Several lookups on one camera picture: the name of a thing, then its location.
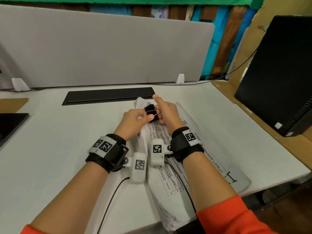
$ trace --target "black computer case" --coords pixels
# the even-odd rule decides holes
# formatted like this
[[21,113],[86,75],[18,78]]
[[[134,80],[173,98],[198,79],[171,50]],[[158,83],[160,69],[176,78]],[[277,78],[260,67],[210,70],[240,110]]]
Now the black computer case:
[[312,17],[275,16],[235,98],[282,136],[312,125]]

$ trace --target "wristband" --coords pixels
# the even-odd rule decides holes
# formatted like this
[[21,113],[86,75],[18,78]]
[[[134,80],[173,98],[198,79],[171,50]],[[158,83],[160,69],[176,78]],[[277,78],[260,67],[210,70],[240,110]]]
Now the wristband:
[[202,142],[188,127],[181,127],[172,133],[170,142],[173,156],[182,162],[187,156],[194,152],[204,152]]
[[86,162],[95,162],[103,167],[108,173],[117,171],[123,165],[123,158],[129,149],[125,146],[126,141],[116,134],[101,136],[88,150]]

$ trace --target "binder clip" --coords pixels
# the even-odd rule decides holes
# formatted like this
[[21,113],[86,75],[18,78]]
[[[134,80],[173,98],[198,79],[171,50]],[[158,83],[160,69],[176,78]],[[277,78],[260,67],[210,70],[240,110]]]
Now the binder clip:
[[146,114],[148,114],[148,115],[153,114],[154,115],[154,119],[151,120],[150,122],[154,122],[154,121],[159,120],[158,114],[161,113],[161,111],[160,111],[160,109],[158,109],[159,112],[157,113],[157,108],[155,107],[154,104],[148,105],[147,107],[144,108],[144,110],[146,111]]

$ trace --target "white desk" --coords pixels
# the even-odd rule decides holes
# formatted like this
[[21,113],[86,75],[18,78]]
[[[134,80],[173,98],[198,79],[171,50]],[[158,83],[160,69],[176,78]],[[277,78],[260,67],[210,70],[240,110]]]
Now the white desk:
[[[147,87],[146,85],[60,88],[0,93],[0,98],[28,97],[19,111],[32,117],[0,151],[0,233],[19,233],[83,166],[99,136],[114,131],[133,101],[62,106],[68,91]],[[185,110],[219,148],[252,180],[244,195],[310,172],[212,84],[152,86]],[[131,151],[136,140],[127,144]],[[109,199],[127,169],[111,173],[88,225],[96,233]],[[147,184],[125,182],[116,193],[101,233],[121,234],[159,222]]]

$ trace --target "orange sweater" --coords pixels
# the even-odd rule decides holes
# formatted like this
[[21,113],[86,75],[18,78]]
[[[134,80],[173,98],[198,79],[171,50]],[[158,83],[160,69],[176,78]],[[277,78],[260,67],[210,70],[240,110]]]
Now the orange sweater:
[[[200,223],[209,234],[275,234],[247,209],[240,196],[197,212]],[[27,225],[21,234],[44,234]]]

